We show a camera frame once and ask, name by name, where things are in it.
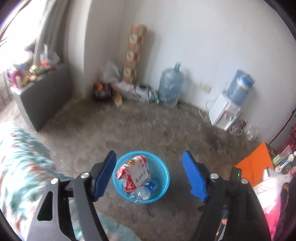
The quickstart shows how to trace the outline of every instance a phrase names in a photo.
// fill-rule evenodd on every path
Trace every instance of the curtain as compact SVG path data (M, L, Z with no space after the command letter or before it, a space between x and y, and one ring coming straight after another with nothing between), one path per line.
M62 28L62 22L66 20L70 0L46 0L46 6L43 13L40 36L36 41L33 64L40 64L40 54L44 50L44 44L48 45L49 51L57 52L60 59L63 59L63 51L60 41L65 33Z

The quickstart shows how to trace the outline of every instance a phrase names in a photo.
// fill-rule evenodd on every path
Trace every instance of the bottle label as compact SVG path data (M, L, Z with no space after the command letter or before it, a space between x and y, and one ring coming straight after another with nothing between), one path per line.
M148 188L150 192L153 192L155 190L155 184L153 182L143 183L142 186Z

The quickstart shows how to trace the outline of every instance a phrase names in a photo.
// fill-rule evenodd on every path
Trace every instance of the clutter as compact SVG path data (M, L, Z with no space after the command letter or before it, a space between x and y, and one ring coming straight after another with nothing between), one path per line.
M180 72L180 63L176 63L174 69L163 71L158 88L159 98L163 105L173 108L177 105L181 93L181 87L185 76Z
M292 153L293 153L292 149L290 145L288 145L279 156L281 157L282 160L284 160L286 157L288 157Z
M286 159L284 159L278 166L276 166L274 170L276 172L281 172L283 168L285 168L288 164L293 162L295 156L296 156L296 151L293 154L290 154Z
M234 104L241 106L247 98L250 89L255 84L255 81L242 70L236 72L228 90L226 96Z
M258 125L250 125L249 130L247 132L247 139L249 141L255 141L259 137L259 126Z
M20 77L20 76L18 75L18 76L15 77L15 79L16 79L16 82L17 82L17 87L18 87L19 89L21 89L21 88L22 88L22 77Z
M280 157L280 155L277 155L274 159L273 162L275 165L281 163L283 161L283 159Z
M113 89L113 100L117 107L120 107L123 105L123 101L122 101L120 92L118 90Z
M60 58L54 51L48 50L48 46L44 44L44 52L40 55L40 65L50 65L55 67L60 62Z
M133 159L133 157L135 156L145 156L145 158L147 159L147 165L150 172L150 176L148 177L148 179L143 181L141 185L143 185L146 182L153 182L156 185L156 188L153 189L153 191L151 192L151 196L148 198L148 200L144 201L144 203L149 204L149 203L155 202L166 193L170 184L170 175L164 162L160 158L158 158L156 155L153 155L152 153L145 152L145 151L133 151L133 152L126 153L125 155L120 157L116 163L116 167L112 175L112 181L113 181L114 187L124 199L130 202L134 202L134 200L130 197L130 194L132 191L131 192L125 191L125 186L124 186L125 181L123 181L123 179L118 179L117 174L118 174L118 170L120 170L120 168L124 164L126 164L129 160Z
M291 175L273 174L263 182L253 187L253 190L262 206L273 240L281 211L281 191L285 183L290 183Z
M94 83L92 94L95 101L112 98L111 84Z
M262 176L262 180L266 180L269 177L277 177L279 175L278 172L276 172L275 170L267 167L266 169L264 169L263 171L263 176Z
M138 155L125 163L117 172L117 179L123 180L123 190L131 192L151 178L147 159Z
M288 135L284 140L280 141L279 144L272 143L272 148L276 153L283 152L287 147L289 146L289 151L291 149L291 152L296 151L296 133L292 133Z
M35 75L35 74L32 74L32 75L30 75L30 77L29 77L30 82L33 82L33 81L35 81L36 79L37 79L37 75Z
M23 79L22 79L22 85L23 86L26 86L28 83L30 83L30 79L28 76L25 76Z
M290 173L292 169L292 163L290 162L288 165L286 165L282 170L281 170L281 173L282 174L288 174Z
M137 63L140 60L140 51L144 41L144 35L147 33L145 25L133 24L128 39L128 47L126 51L126 59L124 63L124 71L122 81L134 83L137 76Z
M150 86L139 86L121 81L114 84L122 97L140 102L159 102L156 91L153 91Z
M113 84L120 80L120 75L117 66L109 59L107 63L101 67L99 72L100 82L105 84Z
M294 175L296 173L296 167L292 167L290 170L290 175Z
M24 71L23 71L23 69L21 69L20 65L14 64L12 66L12 68L8 71L7 76L8 76L8 78L11 81L11 85L13 87L16 87L17 88L17 80L16 80L16 77L17 76L20 76L21 78L23 78Z
M34 74L35 71L38 70L38 69L39 69L39 66L38 66L38 65L32 65L32 66L30 67L30 69L29 69L29 72L30 72L31 74Z
M50 67L49 65L46 65L46 66L44 66L44 67L40 67L40 68L38 68L37 70L35 70L35 74L36 74L37 76L40 76L40 75L46 73L46 72L47 72L48 70L50 70L50 69L51 69L51 67Z
M146 203L151 194L158 189L158 183L156 180L145 182L140 187L133 190L130 194L130 198L134 203Z
M243 133L246 124L247 122L244 120L235 121L229 128L229 133L231 133L234 136L240 136Z

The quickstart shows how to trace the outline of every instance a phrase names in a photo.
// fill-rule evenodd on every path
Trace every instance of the patterned blanket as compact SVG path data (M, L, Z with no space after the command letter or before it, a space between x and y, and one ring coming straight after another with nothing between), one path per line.
M36 138L15 123L0 124L0 209L23 241L27 240L44 187L55 177L61 181L72 179L56 170L50 151ZM74 233L77 240L84 240L75 208L71 201ZM140 241L113 218L100 213L98 216L110 241Z

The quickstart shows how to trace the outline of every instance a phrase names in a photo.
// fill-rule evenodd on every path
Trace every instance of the plastic water bottle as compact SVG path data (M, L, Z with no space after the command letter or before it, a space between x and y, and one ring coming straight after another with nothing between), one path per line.
M148 202L151 194L158 189L158 183L156 180L145 182L142 186L133 190L130 194L130 198L134 203L146 203Z
M163 105L173 108L177 105L181 93L184 74L180 71L181 64L177 63L174 69L166 69L163 71L158 93L160 101Z
M226 96L231 102L241 106L254 84L255 81L248 74L238 70L226 92Z

